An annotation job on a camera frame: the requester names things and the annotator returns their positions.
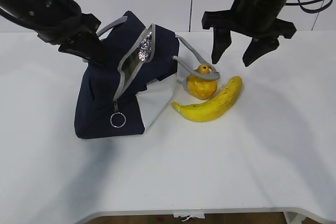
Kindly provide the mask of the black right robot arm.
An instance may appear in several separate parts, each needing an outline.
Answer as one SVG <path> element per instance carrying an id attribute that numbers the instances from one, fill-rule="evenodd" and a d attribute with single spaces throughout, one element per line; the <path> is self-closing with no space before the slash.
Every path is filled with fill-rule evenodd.
<path id="1" fill-rule="evenodd" d="M 243 55 L 243 63 L 250 66 L 263 55 L 279 47 L 279 36 L 290 39 L 296 27 L 278 18 L 287 0 L 234 0 L 229 10 L 205 12 L 203 29 L 213 29 L 212 63 L 219 62 L 231 45 L 231 33 L 248 36 L 251 42 Z"/>

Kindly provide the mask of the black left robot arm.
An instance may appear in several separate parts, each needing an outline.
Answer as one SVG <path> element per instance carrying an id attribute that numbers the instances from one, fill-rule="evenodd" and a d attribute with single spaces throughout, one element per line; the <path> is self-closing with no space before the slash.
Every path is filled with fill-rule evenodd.
<path id="1" fill-rule="evenodd" d="M 59 52 L 112 68 L 111 52 L 99 39 L 101 21 L 74 0 L 1 0 L 1 16 L 33 30 Z"/>

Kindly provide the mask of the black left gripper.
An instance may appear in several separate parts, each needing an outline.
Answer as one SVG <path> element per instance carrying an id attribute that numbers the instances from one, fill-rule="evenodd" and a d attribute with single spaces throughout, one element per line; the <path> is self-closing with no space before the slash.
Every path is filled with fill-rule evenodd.
<path id="1" fill-rule="evenodd" d="M 116 66 L 111 50 L 97 36 L 101 21 L 83 13 L 73 0 L 15 0 L 15 19 L 41 40 L 60 45 L 59 52 L 109 69 Z"/>

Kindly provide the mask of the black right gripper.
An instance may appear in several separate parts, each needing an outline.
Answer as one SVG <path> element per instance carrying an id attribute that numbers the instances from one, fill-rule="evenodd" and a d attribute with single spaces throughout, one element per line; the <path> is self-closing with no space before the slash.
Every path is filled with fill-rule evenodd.
<path id="1" fill-rule="evenodd" d="M 286 0 L 234 0 L 229 10 L 205 11 L 203 29 L 213 28 L 212 64 L 231 45 L 230 31 L 253 38 L 243 55 L 245 67 L 279 47 L 278 36 L 292 38 L 296 27 L 278 18 Z"/>

